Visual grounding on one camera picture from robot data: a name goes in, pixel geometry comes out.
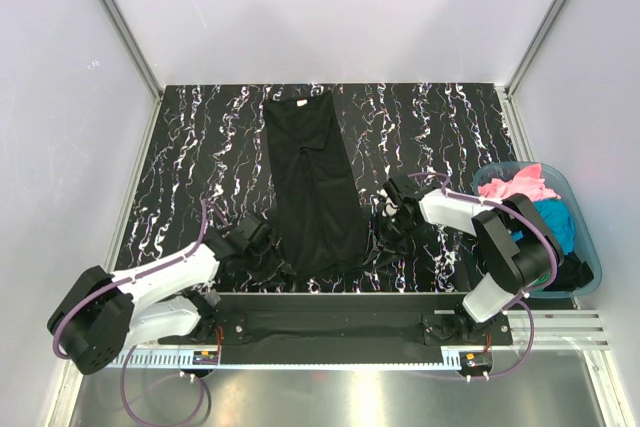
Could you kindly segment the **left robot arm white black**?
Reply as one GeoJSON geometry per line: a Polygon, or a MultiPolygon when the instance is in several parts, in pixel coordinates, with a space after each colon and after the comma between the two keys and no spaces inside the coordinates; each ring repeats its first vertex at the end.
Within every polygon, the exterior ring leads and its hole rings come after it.
{"type": "Polygon", "coordinates": [[[212,285],[237,273],[267,284],[295,274],[279,236],[259,217],[222,229],[201,226],[185,248],[136,268],[88,268],[47,322],[53,353],[90,375],[144,343],[218,342],[212,285]]]}

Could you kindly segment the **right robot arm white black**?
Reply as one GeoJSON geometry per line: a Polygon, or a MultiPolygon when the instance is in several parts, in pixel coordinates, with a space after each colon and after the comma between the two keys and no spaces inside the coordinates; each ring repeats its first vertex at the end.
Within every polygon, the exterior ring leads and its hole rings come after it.
{"type": "Polygon", "coordinates": [[[473,236],[484,276],[451,314],[423,325],[427,337],[440,344],[474,342],[488,334],[498,315],[555,280],[563,249],[524,194],[491,200],[455,192],[448,179],[439,188],[422,188],[417,177],[397,174],[384,183],[372,220],[373,262],[406,256],[410,238],[426,224],[473,236]]]}

